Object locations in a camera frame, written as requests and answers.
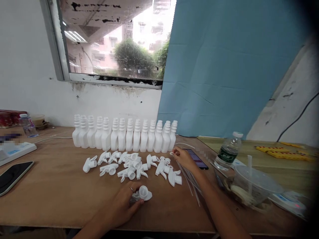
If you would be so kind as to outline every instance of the black smartphone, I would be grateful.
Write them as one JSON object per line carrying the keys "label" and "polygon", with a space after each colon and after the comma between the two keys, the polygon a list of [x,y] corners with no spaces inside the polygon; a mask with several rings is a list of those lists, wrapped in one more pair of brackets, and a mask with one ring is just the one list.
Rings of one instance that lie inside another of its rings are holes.
{"label": "black smartphone", "polygon": [[0,175],[0,197],[5,195],[9,190],[22,178],[22,176],[32,167],[33,161],[15,164],[8,168]]}
{"label": "black smartphone", "polygon": [[185,149],[185,150],[189,152],[189,154],[192,156],[192,159],[195,161],[196,165],[200,169],[204,169],[204,170],[208,169],[207,165],[204,164],[204,162],[194,153],[193,150],[191,150],[191,149]]}

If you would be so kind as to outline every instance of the power strip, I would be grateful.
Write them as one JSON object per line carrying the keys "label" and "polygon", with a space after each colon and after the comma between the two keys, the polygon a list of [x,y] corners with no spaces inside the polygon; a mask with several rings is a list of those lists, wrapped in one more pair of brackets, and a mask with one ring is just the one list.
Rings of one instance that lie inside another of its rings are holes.
{"label": "power strip", "polygon": [[18,145],[11,142],[4,143],[3,145],[0,145],[0,167],[36,149],[37,147],[35,144],[28,142]]}

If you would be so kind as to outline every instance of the window frame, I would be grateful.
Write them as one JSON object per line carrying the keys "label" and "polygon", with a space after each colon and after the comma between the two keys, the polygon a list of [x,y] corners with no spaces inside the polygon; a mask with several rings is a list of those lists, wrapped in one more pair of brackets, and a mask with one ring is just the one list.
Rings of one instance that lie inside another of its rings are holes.
{"label": "window frame", "polygon": [[114,77],[70,72],[66,37],[62,33],[64,25],[59,0],[44,0],[40,1],[40,4],[47,29],[55,73],[59,81],[162,89],[163,80],[158,79]]}

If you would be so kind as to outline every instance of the green bottle label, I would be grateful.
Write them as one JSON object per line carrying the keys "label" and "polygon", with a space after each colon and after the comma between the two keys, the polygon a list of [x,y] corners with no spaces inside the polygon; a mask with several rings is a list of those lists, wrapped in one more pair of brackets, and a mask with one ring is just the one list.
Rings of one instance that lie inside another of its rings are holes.
{"label": "green bottle label", "polygon": [[238,154],[229,153],[226,150],[224,150],[223,148],[220,148],[219,153],[218,153],[218,157],[227,163],[232,163],[235,160],[237,155]]}

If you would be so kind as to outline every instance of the white plastic bottle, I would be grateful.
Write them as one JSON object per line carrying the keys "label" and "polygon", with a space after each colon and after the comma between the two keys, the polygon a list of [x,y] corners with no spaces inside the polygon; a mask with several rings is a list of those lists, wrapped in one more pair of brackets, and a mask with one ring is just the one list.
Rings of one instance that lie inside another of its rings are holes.
{"label": "white plastic bottle", "polygon": [[242,133],[233,132],[233,137],[228,138],[224,141],[222,147],[219,150],[219,153],[214,161],[214,165],[220,170],[229,170],[233,161],[236,159],[236,156],[239,153],[239,150],[242,145],[241,138],[243,137]]}
{"label": "white plastic bottle", "polygon": [[133,149],[133,119],[129,118],[127,122],[126,132],[126,151],[130,152]]}
{"label": "white plastic bottle", "polygon": [[111,134],[110,134],[110,125],[109,125],[109,118],[104,117],[103,120],[103,132],[101,136],[102,142],[102,149],[104,151],[108,151],[111,148]]}
{"label": "white plastic bottle", "polygon": [[155,120],[151,120],[151,125],[148,133],[148,138],[147,138],[147,151],[148,152],[153,152],[153,147],[154,147],[154,142],[155,142],[155,125],[156,122]]}
{"label": "white plastic bottle", "polygon": [[168,147],[168,151],[172,151],[176,142],[176,127],[175,126],[171,126],[170,127],[170,132],[169,132],[169,147]]}
{"label": "white plastic bottle", "polygon": [[81,117],[81,119],[80,119],[81,131],[79,133],[79,141],[80,141],[80,145],[82,148],[89,147],[89,143],[87,141],[88,127],[87,127],[86,121],[87,121],[86,117],[85,118]]}
{"label": "white plastic bottle", "polygon": [[169,147],[169,143],[170,143],[168,124],[164,127],[163,131],[164,131],[163,132],[163,142],[162,142],[162,147],[161,147],[160,151],[162,153],[167,153],[168,147]]}
{"label": "white plastic bottle", "polygon": [[72,133],[73,143],[75,147],[81,147],[80,140],[79,140],[79,133],[81,131],[80,127],[80,115],[74,115],[74,127],[75,130]]}
{"label": "white plastic bottle", "polygon": [[95,148],[95,134],[96,134],[96,128],[94,125],[94,117],[89,116],[89,131],[87,133],[87,141],[89,143],[90,148]]}
{"label": "white plastic bottle", "polygon": [[159,126],[160,126],[160,127],[163,127],[163,121],[162,121],[162,120],[157,121],[155,130],[156,130],[157,127],[159,127]]}
{"label": "white plastic bottle", "polygon": [[112,133],[111,133],[111,150],[116,151],[119,148],[119,119],[113,119]]}
{"label": "white plastic bottle", "polygon": [[141,140],[141,120],[136,119],[134,133],[133,133],[133,151],[134,152],[138,152],[140,150],[140,140]]}
{"label": "white plastic bottle", "polygon": [[163,136],[162,136],[162,126],[161,123],[157,123],[156,132],[155,132],[155,142],[154,142],[154,152],[159,153],[163,143]]}
{"label": "white plastic bottle", "polygon": [[97,149],[102,149],[102,133],[103,133],[103,128],[102,128],[102,116],[97,117],[97,123],[96,123],[96,133],[95,133],[95,146]]}
{"label": "white plastic bottle", "polygon": [[162,131],[162,135],[164,134],[164,129],[165,129],[165,127],[170,128],[170,121],[169,121],[169,120],[167,120],[166,123],[164,124],[163,131]]}
{"label": "white plastic bottle", "polygon": [[147,145],[147,139],[148,139],[148,130],[149,122],[147,119],[143,121],[143,128],[141,132],[141,143],[140,143],[140,151],[142,153],[146,152],[146,145]]}
{"label": "white plastic bottle", "polygon": [[126,147],[126,131],[125,131],[125,119],[120,118],[120,131],[119,131],[119,151],[125,151]]}

